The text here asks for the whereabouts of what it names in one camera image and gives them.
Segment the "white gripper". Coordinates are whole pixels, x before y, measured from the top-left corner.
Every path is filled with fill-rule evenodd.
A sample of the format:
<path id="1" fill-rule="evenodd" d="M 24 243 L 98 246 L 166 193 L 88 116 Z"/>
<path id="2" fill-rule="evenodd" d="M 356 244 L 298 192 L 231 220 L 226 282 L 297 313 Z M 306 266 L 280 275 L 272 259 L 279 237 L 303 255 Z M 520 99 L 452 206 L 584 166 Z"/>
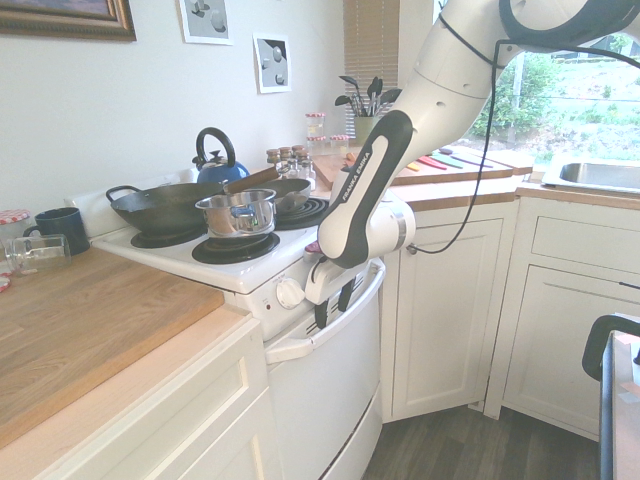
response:
<path id="1" fill-rule="evenodd" d="M 322 330 L 327 326 L 329 318 L 329 300 L 331 295 L 341 289 L 338 298 L 338 310 L 346 311 L 356 289 L 361 284 L 361 276 L 356 275 L 351 280 L 351 270 L 339 267 L 331 260 L 321 259 L 311 269 L 306 286 L 306 299 L 317 304 L 314 307 L 316 326 Z"/>

